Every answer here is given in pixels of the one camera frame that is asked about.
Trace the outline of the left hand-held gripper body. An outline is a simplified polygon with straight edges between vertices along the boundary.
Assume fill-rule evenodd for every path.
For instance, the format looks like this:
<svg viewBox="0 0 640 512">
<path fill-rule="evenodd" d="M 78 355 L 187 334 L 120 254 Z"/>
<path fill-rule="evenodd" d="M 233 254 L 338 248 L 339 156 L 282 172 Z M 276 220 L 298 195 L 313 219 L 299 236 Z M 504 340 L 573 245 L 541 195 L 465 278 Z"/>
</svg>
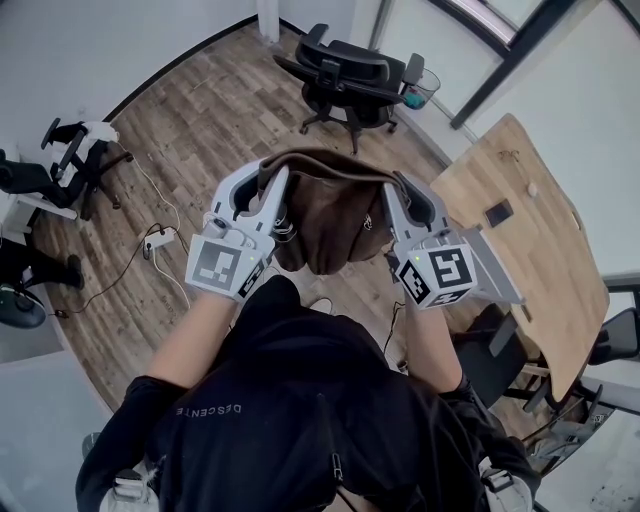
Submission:
<svg viewBox="0 0 640 512">
<path fill-rule="evenodd" d="M 185 281 L 206 292 L 246 300 L 275 250 L 274 212 L 237 217 L 213 213 L 192 237 Z"/>
</svg>

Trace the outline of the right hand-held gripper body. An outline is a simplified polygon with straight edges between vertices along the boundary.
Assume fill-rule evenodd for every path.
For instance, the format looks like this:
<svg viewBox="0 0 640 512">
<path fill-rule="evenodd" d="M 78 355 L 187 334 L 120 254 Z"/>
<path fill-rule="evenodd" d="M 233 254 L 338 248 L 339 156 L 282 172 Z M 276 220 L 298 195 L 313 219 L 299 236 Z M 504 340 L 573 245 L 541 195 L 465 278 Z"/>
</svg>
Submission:
<svg viewBox="0 0 640 512">
<path fill-rule="evenodd" d="M 393 235 L 398 264 L 392 275 L 419 310 L 456 303 L 476 286 L 470 246 L 455 229 L 433 236 L 425 229 Z"/>
</svg>

